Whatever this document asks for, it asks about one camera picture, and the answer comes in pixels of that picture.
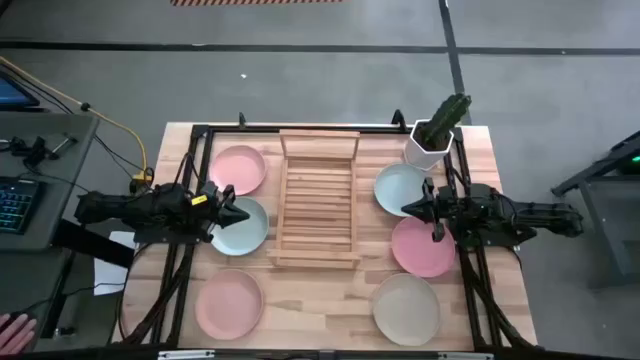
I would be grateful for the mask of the black equipment stand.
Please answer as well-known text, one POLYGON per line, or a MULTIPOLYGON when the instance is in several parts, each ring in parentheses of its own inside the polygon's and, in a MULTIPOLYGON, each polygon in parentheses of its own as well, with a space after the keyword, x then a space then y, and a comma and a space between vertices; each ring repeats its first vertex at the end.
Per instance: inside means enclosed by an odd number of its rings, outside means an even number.
POLYGON ((551 193, 562 197, 574 189, 580 191, 612 262, 612 275, 602 286, 640 285, 640 130, 551 193))

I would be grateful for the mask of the black aluminium rig frame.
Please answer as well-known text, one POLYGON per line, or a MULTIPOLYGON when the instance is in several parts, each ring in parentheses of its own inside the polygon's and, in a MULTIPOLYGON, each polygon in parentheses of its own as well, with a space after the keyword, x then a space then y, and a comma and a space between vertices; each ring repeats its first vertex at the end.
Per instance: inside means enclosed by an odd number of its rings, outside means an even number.
MULTIPOLYGON (((399 125, 355 124, 361 132, 356 158, 357 169, 357 250, 362 260, 356 270, 324 268, 279 268, 267 258, 274 247, 277 207, 280 195, 282 147, 280 128, 311 130, 345 130, 349 124, 255 123, 245 127, 232 123, 167 123, 156 167, 156 179, 172 180, 180 156, 187 151, 192 130, 213 129, 211 157, 222 150, 247 145, 259 150, 268 165, 266 178, 249 197, 257 200, 269 214, 270 228, 266 242, 245 256, 226 256, 212 245, 197 245, 193 251, 187 290, 176 290, 163 315, 161 339, 170 336, 174 315, 178 350, 209 350, 221 358, 223 351, 259 358, 318 358, 338 356, 342 350, 375 356, 377 353, 412 351, 473 350, 473 341, 459 260, 436 278, 426 279, 434 288, 441 305, 441 325, 435 337, 419 347, 404 347, 387 339, 375 325, 371 314, 371 295, 390 276, 401 272, 391 250, 392 231, 402 217, 392 215, 374 196, 376 175, 387 165, 399 163, 408 133, 399 125), (235 340, 216 340, 198 326, 195 301, 202 285, 217 270, 244 270, 253 275, 263 289, 265 308, 259 323, 248 335, 235 340)), ((489 129, 486 126, 462 126, 462 134, 472 176, 479 176, 501 190, 500 177, 489 129)), ((169 255, 169 247, 153 245, 137 257, 123 300, 123 329, 132 332, 158 298, 163 283, 165 263, 177 269, 186 250, 169 255)), ((529 308, 521 266, 512 252, 501 247, 485 250, 493 295, 501 310, 518 333, 532 344, 537 338, 529 308)))

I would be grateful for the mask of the wooden slatted shelf rack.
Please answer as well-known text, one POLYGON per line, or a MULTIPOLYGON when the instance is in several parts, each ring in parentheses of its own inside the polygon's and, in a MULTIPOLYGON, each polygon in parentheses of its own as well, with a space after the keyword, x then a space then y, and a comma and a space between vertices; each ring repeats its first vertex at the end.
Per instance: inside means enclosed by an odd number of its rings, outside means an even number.
POLYGON ((282 130, 276 243, 267 253, 276 267, 352 270, 357 250, 354 131, 282 130))

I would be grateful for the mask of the green cactus plant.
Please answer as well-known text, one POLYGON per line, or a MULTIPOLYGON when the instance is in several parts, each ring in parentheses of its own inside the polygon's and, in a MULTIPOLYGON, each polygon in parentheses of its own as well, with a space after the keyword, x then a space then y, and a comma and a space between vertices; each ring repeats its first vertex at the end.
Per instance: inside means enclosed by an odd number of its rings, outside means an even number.
POLYGON ((420 125, 414 138, 426 151, 443 151, 450 138, 450 131, 468 112, 471 97, 463 93, 449 96, 429 122, 420 125))

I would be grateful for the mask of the large salmon pink plate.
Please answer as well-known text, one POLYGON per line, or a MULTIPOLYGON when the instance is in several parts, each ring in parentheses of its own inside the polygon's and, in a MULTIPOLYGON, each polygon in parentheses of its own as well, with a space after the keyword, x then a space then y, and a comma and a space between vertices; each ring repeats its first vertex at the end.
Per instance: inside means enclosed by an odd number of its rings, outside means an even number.
POLYGON ((258 281, 237 269, 216 273, 202 286, 195 302, 199 327, 216 340, 235 340, 248 334, 258 324, 263 308, 258 281))

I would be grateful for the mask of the computer monitor screen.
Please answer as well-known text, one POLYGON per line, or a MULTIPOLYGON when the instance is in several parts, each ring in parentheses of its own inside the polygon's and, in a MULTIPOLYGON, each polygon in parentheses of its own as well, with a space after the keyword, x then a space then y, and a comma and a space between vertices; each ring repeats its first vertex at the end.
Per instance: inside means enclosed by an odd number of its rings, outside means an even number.
POLYGON ((0 110, 34 108, 40 102, 8 74, 0 71, 0 110))

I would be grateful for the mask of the person's hand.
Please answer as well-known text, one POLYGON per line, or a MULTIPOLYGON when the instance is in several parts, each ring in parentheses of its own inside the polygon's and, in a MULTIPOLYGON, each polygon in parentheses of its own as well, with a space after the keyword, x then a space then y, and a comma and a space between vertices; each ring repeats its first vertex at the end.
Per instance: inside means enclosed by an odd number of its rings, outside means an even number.
POLYGON ((34 338, 36 325, 27 314, 0 315, 0 356, 20 353, 34 338))

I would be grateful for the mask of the black desk clamp device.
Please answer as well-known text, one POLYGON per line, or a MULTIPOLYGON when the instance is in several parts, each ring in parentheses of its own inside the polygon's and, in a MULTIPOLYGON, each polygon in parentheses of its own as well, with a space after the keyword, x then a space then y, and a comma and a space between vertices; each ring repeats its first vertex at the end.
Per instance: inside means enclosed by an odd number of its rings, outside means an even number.
POLYGON ((10 140, 0 139, 0 153, 8 152, 12 156, 22 157, 23 164, 27 167, 36 167, 43 160, 58 160, 67 148, 78 143, 78 140, 64 133, 65 139, 53 149, 46 147, 44 138, 37 136, 34 143, 29 146, 26 141, 19 137, 12 137, 10 140))

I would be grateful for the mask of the black flat bar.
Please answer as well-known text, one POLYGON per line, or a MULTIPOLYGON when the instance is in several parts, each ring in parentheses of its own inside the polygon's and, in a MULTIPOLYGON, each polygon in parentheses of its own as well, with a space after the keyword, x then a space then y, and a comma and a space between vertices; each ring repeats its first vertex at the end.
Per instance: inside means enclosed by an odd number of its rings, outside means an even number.
POLYGON ((60 221, 51 244, 124 268, 131 267, 135 253, 132 248, 67 220, 60 221))

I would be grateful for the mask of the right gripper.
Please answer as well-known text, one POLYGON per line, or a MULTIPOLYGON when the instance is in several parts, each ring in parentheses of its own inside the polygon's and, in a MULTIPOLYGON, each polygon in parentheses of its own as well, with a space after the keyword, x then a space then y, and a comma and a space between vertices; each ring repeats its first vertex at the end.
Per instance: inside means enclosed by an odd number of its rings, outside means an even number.
MULTIPOLYGON (((443 218, 450 216, 453 208, 453 189, 450 186, 442 186, 437 188, 437 192, 434 192, 435 185, 432 178, 426 178, 423 183, 423 191, 427 197, 427 200, 431 203, 433 221, 438 223, 443 218)), ((402 211, 418 211, 424 207, 425 200, 417 200, 410 204, 404 205, 402 211)), ((404 212, 406 217, 413 217, 420 221, 425 220, 423 212, 404 212)))

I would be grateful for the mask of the small pale pink plate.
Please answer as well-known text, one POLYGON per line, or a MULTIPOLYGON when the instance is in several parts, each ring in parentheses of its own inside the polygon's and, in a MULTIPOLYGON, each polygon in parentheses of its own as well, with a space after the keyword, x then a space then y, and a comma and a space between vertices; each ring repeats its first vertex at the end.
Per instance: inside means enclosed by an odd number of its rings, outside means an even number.
POLYGON ((246 145, 222 150, 209 166, 209 179, 219 187, 233 185, 237 195, 256 190, 266 177, 264 156, 246 145))

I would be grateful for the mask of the beige round plate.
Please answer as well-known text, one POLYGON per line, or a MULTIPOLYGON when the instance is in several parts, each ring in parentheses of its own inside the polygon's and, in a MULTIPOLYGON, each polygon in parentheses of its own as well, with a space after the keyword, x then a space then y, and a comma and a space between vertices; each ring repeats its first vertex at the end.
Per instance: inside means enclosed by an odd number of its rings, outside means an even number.
POLYGON ((430 284, 407 273, 384 280, 371 297, 374 322, 391 342, 417 347, 434 338, 441 323, 441 309, 430 284))

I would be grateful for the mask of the light blue round plate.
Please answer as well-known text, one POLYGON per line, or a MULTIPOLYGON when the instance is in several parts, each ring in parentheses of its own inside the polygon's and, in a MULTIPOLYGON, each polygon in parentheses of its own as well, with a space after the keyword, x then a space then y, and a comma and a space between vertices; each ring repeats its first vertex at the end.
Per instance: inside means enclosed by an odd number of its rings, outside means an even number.
POLYGON ((425 178, 425 173, 412 165, 392 164, 377 175, 374 195, 379 205, 388 213, 408 217, 402 208, 423 197, 422 185, 425 178))
POLYGON ((224 255, 244 256, 256 250, 267 238, 269 219, 263 206, 250 197, 240 197, 235 205, 247 212, 247 220, 221 228, 209 227, 212 246, 224 255))

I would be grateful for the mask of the white paper sheet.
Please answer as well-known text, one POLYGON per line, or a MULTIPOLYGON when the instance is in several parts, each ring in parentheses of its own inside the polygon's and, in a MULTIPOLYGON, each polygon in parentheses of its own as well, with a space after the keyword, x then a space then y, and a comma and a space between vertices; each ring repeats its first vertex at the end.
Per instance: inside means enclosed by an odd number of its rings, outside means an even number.
MULTIPOLYGON (((112 242, 124 245, 133 251, 138 249, 134 242, 134 233, 125 231, 113 231, 109 235, 112 242)), ((125 287, 128 269, 111 264, 103 260, 94 260, 94 286, 93 295, 101 296, 122 291, 125 287)))

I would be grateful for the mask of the white hexagonal plant pot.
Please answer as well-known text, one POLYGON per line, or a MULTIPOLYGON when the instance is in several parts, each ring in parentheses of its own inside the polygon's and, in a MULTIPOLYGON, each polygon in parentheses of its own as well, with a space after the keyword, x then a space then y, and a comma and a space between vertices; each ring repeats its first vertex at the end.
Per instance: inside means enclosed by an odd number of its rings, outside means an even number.
POLYGON ((418 130, 430 122, 430 119, 416 120, 404 148, 404 161, 425 171, 433 168, 449 154, 454 139, 454 134, 450 131, 440 150, 424 150, 417 141, 418 130))

